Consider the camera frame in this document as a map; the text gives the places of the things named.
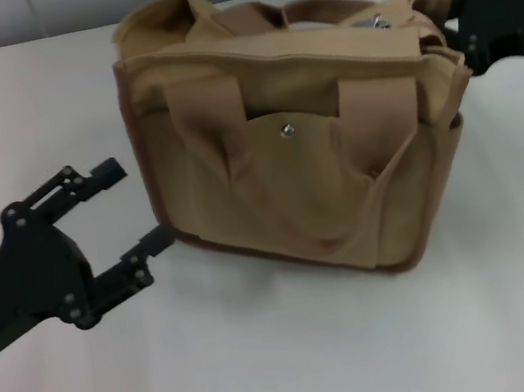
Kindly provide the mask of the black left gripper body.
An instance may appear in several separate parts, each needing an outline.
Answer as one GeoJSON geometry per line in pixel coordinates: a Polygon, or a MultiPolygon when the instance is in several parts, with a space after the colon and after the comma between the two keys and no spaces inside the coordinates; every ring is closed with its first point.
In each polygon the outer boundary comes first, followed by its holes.
{"type": "Polygon", "coordinates": [[[0,222],[1,353],[46,319],[84,315],[94,277],[77,244],[37,209],[12,203],[0,222]]]}

